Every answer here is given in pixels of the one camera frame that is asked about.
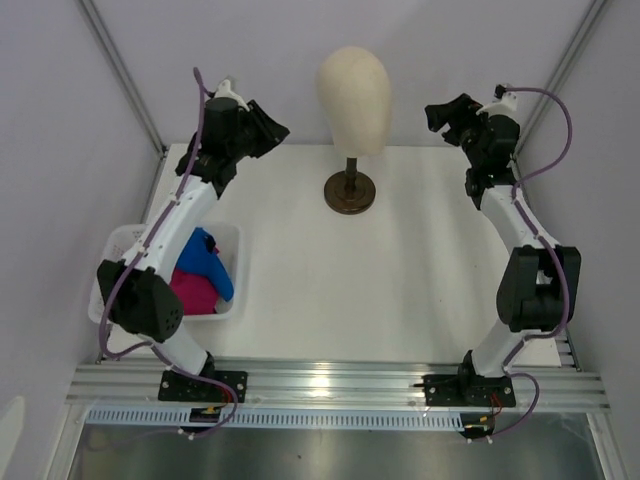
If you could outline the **cream mannequin head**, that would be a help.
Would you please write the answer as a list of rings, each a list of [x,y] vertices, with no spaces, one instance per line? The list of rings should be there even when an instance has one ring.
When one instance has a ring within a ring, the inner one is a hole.
[[[392,118],[391,82],[381,61],[364,48],[342,47],[318,67],[315,86],[336,150],[355,158],[380,154]]]

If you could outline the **blue cap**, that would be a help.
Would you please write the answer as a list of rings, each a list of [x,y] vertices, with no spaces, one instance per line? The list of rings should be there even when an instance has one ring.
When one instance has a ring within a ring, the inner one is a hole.
[[[205,229],[197,227],[184,246],[176,267],[187,273],[206,277],[224,301],[231,301],[234,285],[218,256],[217,243]]]

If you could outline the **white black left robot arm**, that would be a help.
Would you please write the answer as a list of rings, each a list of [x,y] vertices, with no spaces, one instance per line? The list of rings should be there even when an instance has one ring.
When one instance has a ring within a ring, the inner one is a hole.
[[[181,388],[194,400],[214,393],[216,376],[205,369],[213,361],[211,354],[182,325],[184,309],[170,287],[172,274],[199,221],[236,176],[238,163],[269,153],[289,133],[254,100],[206,100],[163,206],[121,259],[104,260],[98,267],[104,301],[100,326],[114,323],[140,338],[183,374]]]

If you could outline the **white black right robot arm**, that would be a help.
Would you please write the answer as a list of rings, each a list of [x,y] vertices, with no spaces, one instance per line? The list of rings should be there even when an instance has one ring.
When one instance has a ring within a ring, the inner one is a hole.
[[[581,254],[543,227],[524,198],[526,180],[514,171],[521,136],[515,112],[522,91],[499,85],[489,104],[463,93],[425,108],[428,129],[441,133],[469,161],[466,194],[509,254],[496,293],[496,323],[465,354],[455,374],[424,376],[430,405],[486,405],[491,397],[514,405],[509,371],[513,361],[528,343],[562,333],[573,316]]]

